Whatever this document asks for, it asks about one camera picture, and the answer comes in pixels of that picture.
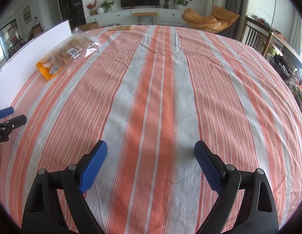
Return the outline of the clear bag brown biscuits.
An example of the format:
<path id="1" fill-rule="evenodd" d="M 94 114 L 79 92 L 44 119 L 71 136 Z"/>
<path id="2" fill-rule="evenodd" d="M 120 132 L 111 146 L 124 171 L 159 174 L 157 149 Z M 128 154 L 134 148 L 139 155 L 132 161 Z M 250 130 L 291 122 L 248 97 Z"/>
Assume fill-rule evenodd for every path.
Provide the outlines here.
<path id="1" fill-rule="evenodd" d="M 44 58 L 59 66 L 83 60 L 100 46 L 98 39 L 76 28 L 72 35 L 58 44 Z"/>

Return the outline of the yellow bordered snack pouch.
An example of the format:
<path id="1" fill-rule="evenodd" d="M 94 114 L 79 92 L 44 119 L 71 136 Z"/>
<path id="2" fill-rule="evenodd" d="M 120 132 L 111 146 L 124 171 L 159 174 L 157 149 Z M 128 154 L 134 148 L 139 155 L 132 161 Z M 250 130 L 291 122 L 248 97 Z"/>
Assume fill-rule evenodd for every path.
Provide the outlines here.
<path id="1" fill-rule="evenodd" d="M 59 67 L 45 58 L 38 61 L 36 67 L 46 80 L 51 80 L 60 73 Z"/>

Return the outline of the white cardboard box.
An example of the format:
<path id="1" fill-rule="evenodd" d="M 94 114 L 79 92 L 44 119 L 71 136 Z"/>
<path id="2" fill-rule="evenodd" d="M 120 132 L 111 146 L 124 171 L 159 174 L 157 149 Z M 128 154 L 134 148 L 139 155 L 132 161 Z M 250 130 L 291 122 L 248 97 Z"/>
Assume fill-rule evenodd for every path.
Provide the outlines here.
<path id="1" fill-rule="evenodd" d="M 69 22 L 62 22 L 32 39 L 0 68 L 0 109 L 11 105 L 36 71 L 36 63 L 71 34 Z"/>

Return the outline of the green plant beside flowers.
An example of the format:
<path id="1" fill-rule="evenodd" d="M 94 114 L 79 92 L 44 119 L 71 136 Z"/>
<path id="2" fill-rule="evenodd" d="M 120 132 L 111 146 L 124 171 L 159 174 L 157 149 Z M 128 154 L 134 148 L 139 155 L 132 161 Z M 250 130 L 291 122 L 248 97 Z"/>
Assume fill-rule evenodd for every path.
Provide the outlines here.
<path id="1" fill-rule="evenodd" d="M 115 0 L 104 0 L 101 3 L 101 7 L 104 8 L 104 12 L 112 11 L 112 7 L 115 4 Z"/>

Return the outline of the black tall cabinet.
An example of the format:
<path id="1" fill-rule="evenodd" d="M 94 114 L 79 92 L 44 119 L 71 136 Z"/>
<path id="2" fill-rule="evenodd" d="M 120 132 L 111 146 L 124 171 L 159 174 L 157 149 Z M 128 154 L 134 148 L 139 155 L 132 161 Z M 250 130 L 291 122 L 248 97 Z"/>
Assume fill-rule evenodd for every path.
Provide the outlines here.
<path id="1" fill-rule="evenodd" d="M 68 21 L 71 30 L 84 25 L 85 15 L 82 0 L 58 0 L 63 21 Z"/>

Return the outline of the green potted plant right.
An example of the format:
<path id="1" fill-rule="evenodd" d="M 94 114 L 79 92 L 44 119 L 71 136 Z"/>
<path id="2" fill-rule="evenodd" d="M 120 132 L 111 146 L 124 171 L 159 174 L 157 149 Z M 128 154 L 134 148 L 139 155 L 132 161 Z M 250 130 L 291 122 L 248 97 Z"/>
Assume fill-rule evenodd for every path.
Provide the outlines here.
<path id="1" fill-rule="evenodd" d="M 177 10 L 185 10 L 185 8 L 192 3 L 192 0 L 171 0 L 176 5 Z"/>

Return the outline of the small wooden bench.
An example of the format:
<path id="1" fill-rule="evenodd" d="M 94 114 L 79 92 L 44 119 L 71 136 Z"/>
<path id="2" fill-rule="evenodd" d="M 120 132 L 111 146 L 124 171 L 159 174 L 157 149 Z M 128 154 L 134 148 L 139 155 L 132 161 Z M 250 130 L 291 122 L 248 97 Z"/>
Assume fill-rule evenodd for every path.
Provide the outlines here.
<path id="1" fill-rule="evenodd" d="M 154 25 L 154 17 L 157 17 L 158 13 L 157 12 L 140 12 L 140 13 L 134 13 L 133 16 L 137 18 L 138 25 L 141 25 L 143 17 L 148 17 L 150 25 Z"/>

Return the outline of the striped orange grey tablecloth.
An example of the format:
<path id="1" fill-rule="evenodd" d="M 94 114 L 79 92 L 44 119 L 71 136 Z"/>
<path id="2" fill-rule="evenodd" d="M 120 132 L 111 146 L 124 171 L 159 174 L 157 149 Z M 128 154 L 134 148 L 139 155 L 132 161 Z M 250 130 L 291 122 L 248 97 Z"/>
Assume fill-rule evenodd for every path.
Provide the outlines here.
<path id="1" fill-rule="evenodd" d="M 0 202 L 21 223 L 36 172 L 106 160 L 86 201 L 106 233 L 194 233 L 217 194 L 194 157 L 261 168 L 280 224 L 302 199 L 302 114 L 253 48 L 181 27 L 92 31 L 99 50 L 50 81 L 31 73 L 12 106 L 27 123 L 0 144 Z"/>

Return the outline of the orange lounge chair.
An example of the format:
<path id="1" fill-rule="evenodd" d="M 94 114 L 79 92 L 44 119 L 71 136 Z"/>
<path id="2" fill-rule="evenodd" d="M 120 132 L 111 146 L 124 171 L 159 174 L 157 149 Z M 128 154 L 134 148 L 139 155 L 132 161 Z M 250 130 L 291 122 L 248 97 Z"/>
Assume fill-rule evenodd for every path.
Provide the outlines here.
<path id="1" fill-rule="evenodd" d="M 185 9 L 181 14 L 181 18 L 188 26 L 209 33 L 219 33 L 227 29 L 239 17 L 238 14 L 219 6 L 214 6 L 209 16 L 202 16 L 191 8 Z"/>

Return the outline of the small snack packet far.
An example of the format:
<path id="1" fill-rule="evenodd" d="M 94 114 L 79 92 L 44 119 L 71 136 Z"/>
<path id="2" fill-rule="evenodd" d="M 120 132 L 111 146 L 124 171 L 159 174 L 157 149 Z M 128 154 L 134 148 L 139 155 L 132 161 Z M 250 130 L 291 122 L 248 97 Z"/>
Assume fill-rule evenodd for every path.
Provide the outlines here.
<path id="1" fill-rule="evenodd" d="M 135 25 L 118 25 L 113 26 L 109 30 L 110 31 L 131 31 L 135 28 Z"/>

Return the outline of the white tv cabinet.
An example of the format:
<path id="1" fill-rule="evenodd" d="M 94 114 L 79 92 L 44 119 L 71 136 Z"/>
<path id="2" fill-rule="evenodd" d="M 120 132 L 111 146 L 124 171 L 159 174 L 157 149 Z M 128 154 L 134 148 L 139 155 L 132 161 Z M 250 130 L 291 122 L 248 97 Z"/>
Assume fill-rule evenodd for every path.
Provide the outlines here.
<path id="1" fill-rule="evenodd" d="M 171 9 L 127 9 L 109 11 L 87 17 L 86 23 L 98 22 L 100 27 L 108 25 L 168 25 L 181 27 L 183 11 Z"/>

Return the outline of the red flower vase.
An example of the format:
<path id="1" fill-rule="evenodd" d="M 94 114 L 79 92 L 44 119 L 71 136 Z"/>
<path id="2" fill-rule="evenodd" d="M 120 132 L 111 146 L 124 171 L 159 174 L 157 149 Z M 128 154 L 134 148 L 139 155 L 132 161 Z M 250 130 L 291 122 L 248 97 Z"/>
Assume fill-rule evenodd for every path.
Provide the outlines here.
<path id="1" fill-rule="evenodd" d="M 97 13 L 97 0 L 93 3 L 88 2 L 86 8 L 89 10 L 91 16 L 95 15 Z"/>

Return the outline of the brown cardboard box floor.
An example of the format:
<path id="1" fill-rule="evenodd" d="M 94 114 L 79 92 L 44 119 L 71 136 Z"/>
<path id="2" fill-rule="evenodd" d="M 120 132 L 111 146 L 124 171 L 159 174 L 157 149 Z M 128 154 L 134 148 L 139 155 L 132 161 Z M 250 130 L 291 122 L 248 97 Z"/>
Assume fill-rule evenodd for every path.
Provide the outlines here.
<path id="1" fill-rule="evenodd" d="M 86 23 L 78 26 L 77 28 L 83 32 L 87 32 L 99 28 L 99 23 L 98 22 Z"/>

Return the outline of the dark wooden dining chair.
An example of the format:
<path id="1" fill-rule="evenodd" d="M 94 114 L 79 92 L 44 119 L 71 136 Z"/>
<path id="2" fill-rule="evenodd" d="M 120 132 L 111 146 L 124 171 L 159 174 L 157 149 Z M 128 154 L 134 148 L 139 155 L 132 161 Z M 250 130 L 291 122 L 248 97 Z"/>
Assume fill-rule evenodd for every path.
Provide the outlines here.
<path id="1" fill-rule="evenodd" d="M 271 28 L 253 18 L 245 17 L 240 38 L 241 43 L 254 48 L 257 52 L 261 53 L 263 57 L 266 57 L 272 38 L 273 31 Z"/>

